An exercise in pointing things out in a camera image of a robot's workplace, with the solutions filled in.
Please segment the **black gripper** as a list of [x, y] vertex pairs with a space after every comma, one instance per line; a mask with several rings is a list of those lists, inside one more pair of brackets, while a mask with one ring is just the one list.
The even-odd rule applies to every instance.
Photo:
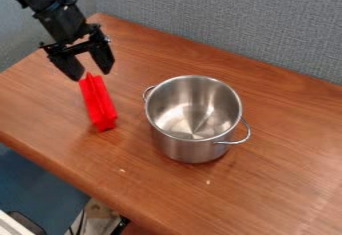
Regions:
[[88, 24], [75, 4], [67, 6], [55, 2], [34, 17], [42, 22], [55, 42], [43, 45], [50, 61], [62, 73], [79, 81], [84, 74], [78, 54], [88, 52], [104, 74], [111, 72], [115, 57], [111, 51], [110, 38], [103, 34], [99, 24]]

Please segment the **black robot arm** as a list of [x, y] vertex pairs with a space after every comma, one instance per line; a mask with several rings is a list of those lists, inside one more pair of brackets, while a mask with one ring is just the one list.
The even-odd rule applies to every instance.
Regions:
[[110, 38], [99, 24], [90, 24], [78, 7], [79, 0], [16, 0], [22, 8], [34, 11], [54, 39], [51, 44], [40, 43], [47, 57], [55, 67], [72, 80], [79, 81], [84, 74], [84, 66], [76, 56], [88, 52], [100, 71], [108, 74], [115, 57], [110, 47]]

